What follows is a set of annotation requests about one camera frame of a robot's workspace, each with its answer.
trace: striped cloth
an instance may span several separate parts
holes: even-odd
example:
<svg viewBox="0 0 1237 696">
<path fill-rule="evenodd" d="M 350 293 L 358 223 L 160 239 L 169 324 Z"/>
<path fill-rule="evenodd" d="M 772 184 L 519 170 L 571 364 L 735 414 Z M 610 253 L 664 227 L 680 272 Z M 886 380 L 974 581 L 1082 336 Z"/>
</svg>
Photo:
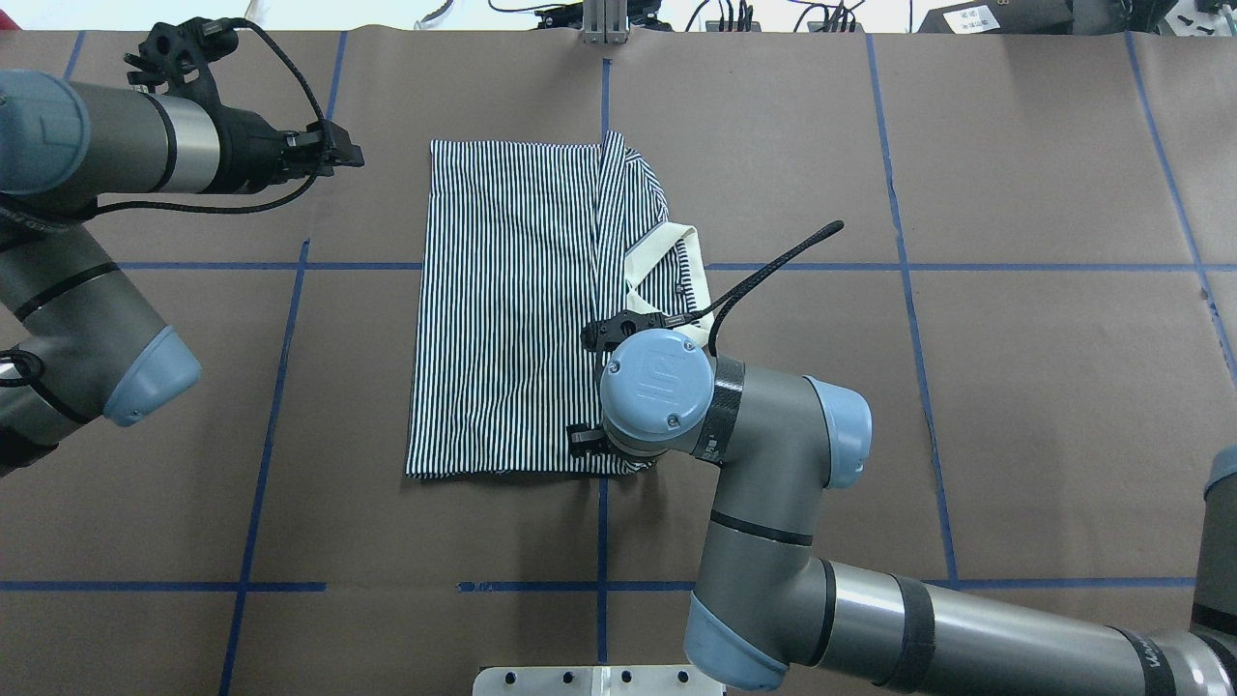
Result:
<svg viewBox="0 0 1237 696">
<path fill-rule="evenodd" d="M 567 427 L 597 424 L 591 319 L 623 308 L 623 252 L 666 221 L 666 194 L 623 137 L 601 145 L 434 141 L 407 475 L 620 475 L 575 460 Z M 640 286 L 696 309 L 678 242 Z"/>
</svg>

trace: white strap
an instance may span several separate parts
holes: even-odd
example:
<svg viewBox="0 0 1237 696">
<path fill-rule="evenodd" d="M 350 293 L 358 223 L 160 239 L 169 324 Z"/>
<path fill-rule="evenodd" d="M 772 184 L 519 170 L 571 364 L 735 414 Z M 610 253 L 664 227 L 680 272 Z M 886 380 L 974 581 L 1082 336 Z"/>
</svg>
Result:
<svg viewBox="0 0 1237 696">
<path fill-rule="evenodd" d="M 627 287 L 628 309 L 640 313 L 664 313 L 644 299 L 640 294 L 638 287 L 680 239 L 688 251 L 688 283 L 691 286 L 696 305 L 708 307 L 713 302 L 709 295 L 709 281 L 704 276 L 704 260 L 700 256 L 700 237 L 696 229 L 685 224 L 666 221 L 648 230 L 648 234 L 628 248 L 623 256 L 622 278 Z M 713 312 L 700 318 L 699 323 L 700 325 L 684 324 L 674 330 L 704 345 L 709 340 L 709 329 L 713 328 Z"/>
</svg>

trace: blue joint cap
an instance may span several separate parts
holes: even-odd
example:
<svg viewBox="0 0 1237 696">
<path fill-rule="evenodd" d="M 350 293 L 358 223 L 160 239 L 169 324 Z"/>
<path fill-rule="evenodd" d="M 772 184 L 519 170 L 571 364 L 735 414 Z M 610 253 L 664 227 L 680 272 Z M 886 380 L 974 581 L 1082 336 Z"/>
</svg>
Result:
<svg viewBox="0 0 1237 696">
<path fill-rule="evenodd" d="M 1211 461 L 1211 478 L 1207 480 L 1207 487 L 1202 490 L 1202 499 L 1207 499 L 1207 493 L 1211 493 L 1215 485 L 1235 473 L 1237 473 L 1237 445 L 1230 445 Z"/>
<path fill-rule="evenodd" d="M 189 346 L 174 328 L 166 325 L 129 366 L 103 415 L 120 428 L 129 428 L 183 394 L 200 377 L 202 366 Z"/>
<path fill-rule="evenodd" d="M 762 653 L 721 622 L 691 593 L 683 649 L 691 664 L 713 679 L 745 691 L 773 691 L 790 665 Z"/>
<path fill-rule="evenodd" d="M 872 409 L 857 393 L 803 376 L 811 383 L 829 428 L 829 486 L 849 488 L 872 452 Z"/>
<path fill-rule="evenodd" d="M 90 146 L 90 115 L 69 83 L 0 70 L 0 192 L 27 195 L 64 183 Z"/>
<path fill-rule="evenodd" d="M 601 408 L 623 435 L 666 443 L 704 420 L 713 402 L 713 366 L 703 347 L 666 328 L 618 344 L 601 373 Z"/>
</svg>

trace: white label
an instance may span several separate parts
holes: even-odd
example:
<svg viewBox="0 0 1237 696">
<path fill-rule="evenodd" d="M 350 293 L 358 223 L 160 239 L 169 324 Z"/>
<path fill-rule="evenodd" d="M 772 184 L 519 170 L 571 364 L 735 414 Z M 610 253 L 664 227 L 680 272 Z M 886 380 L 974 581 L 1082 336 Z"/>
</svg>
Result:
<svg viewBox="0 0 1237 696">
<path fill-rule="evenodd" d="M 997 23 L 997 19 L 992 16 L 992 10 L 987 5 L 945 12 L 944 17 L 949 22 L 949 28 L 954 30 L 954 33 L 978 33 L 981 31 L 1001 28 L 1001 25 Z"/>
</svg>

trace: white bracket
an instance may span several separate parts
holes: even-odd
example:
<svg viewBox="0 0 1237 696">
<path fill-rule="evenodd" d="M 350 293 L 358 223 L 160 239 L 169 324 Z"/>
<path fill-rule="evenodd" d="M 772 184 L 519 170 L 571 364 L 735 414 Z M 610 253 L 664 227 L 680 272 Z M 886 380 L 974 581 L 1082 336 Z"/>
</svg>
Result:
<svg viewBox="0 0 1237 696">
<path fill-rule="evenodd" d="M 627 0 L 584 0 L 580 40 L 585 43 L 627 43 Z"/>
<path fill-rule="evenodd" d="M 693 665 L 490 668 L 473 696 L 721 696 L 726 687 Z"/>
</svg>

